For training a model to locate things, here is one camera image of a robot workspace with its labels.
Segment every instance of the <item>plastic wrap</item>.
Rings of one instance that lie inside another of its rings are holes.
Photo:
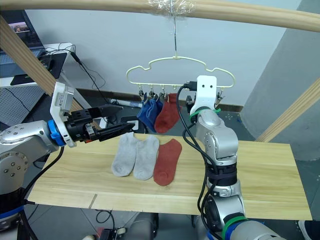
[[[191,0],[148,0],[155,14],[165,16],[183,16],[196,10],[196,2]]]

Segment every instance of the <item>blue sock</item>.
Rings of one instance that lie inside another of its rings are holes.
[[[149,119],[150,123],[154,126],[156,118],[162,110],[163,104],[159,100],[156,101],[154,98],[150,99],[151,107],[146,111],[146,117]]]
[[[151,123],[149,119],[147,118],[147,111],[152,106],[150,101],[148,100],[146,103],[145,101],[142,101],[142,108],[140,112],[137,114],[137,118],[143,122],[152,132],[156,132],[155,130],[155,124]]]

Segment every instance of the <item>wooden table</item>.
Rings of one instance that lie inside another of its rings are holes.
[[[148,135],[135,134],[143,140]],[[201,155],[182,137],[157,135],[160,144],[182,144],[174,180],[159,186],[131,173],[116,177],[111,164],[119,137],[66,147],[61,159],[35,184],[29,200],[37,204],[88,209],[198,215],[204,177]],[[46,165],[56,156],[51,154]],[[289,144],[240,141],[238,177],[246,216],[260,219],[311,220],[311,213]]]

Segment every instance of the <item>wooden pole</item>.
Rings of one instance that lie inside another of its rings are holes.
[[[320,78],[316,80],[281,116],[277,118],[257,139],[269,142],[282,130],[300,117],[320,99]]]
[[[261,24],[320,32],[320,14],[225,0],[195,0],[187,17]],[[180,2],[174,9],[179,9]],[[158,4],[148,0],[1,0],[1,10],[76,9],[133,13],[161,13]]]
[[[12,31],[2,16],[0,16],[0,48],[8,54],[19,67],[32,78],[48,95],[52,96],[56,79],[33,55],[24,42]],[[82,107],[73,100],[71,111]]]

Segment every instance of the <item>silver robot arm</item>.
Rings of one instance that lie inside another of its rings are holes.
[[[237,178],[238,138],[214,112],[216,86],[214,76],[199,76],[196,100],[190,110],[191,121],[196,121],[196,138],[203,143],[205,153],[211,158],[207,158],[206,168],[209,195],[204,199],[208,231],[220,232],[224,240],[285,240],[262,223],[245,217],[241,184]],[[198,232],[198,239],[208,240],[202,221],[197,222],[199,225],[204,231],[202,235]]]
[[[69,114],[72,100],[73,88],[57,82],[50,107],[53,120],[21,123],[0,132],[0,232],[19,222],[26,204],[22,185],[30,164],[59,147],[104,141],[130,132],[134,126],[120,123],[96,129],[91,125],[93,119],[112,116],[122,107],[106,104]]]

